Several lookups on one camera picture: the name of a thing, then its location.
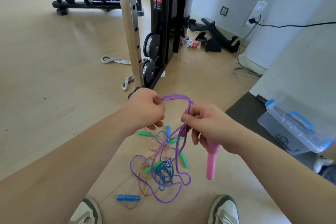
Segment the plastic storage box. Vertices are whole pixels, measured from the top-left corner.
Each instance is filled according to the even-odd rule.
[[[334,141],[335,122],[300,102],[283,97],[271,99],[265,105],[267,111],[258,123],[291,155],[320,153]]]

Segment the blue handle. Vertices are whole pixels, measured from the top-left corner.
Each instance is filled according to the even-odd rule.
[[[313,123],[311,123],[309,120],[307,120],[305,117],[303,117],[298,112],[290,112],[289,115],[291,115],[293,118],[295,118],[295,116],[297,116],[301,120],[303,120],[305,123],[307,123],[306,125],[304,125],[306,127],[306,129],[312,129],[313,128]]]

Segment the wooden floor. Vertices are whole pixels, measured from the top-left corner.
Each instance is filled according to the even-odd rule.
[[[121,89],[131,66],[100,60],[103,55],[129,59],[121,11],[71,10],[60,17],[52,1],[0,0],[0,179],[115,112],[131,92]],[[148,7],[145,14],[139,18],[141,42],[150,30]],[[226,110],[255,83],[232,73],[235,59],[226,52],[183,48],[155,90],[161,96],[185,94]],[[183,101],[169,103],[165,124],[177,128],[185,108]],[[117,194],[139,193],[129,163],[137,154],[150,155],[147,141],[138,135],[127,138],[91,188],[89,195],[99,203],[104,223],[207,223],[220,194],[235,198],[241,223],[289,223],[237,155],[222,149],[215,178],[208,181],[207,153],[190,140],[184,154],[192,182],[173,203],[146,197],[131,211],[117,204]],[[169,188],[159,197],[168,200],[175,192]]]

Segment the shoe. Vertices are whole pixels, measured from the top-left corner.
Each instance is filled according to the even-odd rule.
[[[98,204],[91,197],[85,197],[72,215],[69,224],[102,224]]]
[[[208,224],[239,224],[238,209],[234,199],[221,195],[213,202]]]

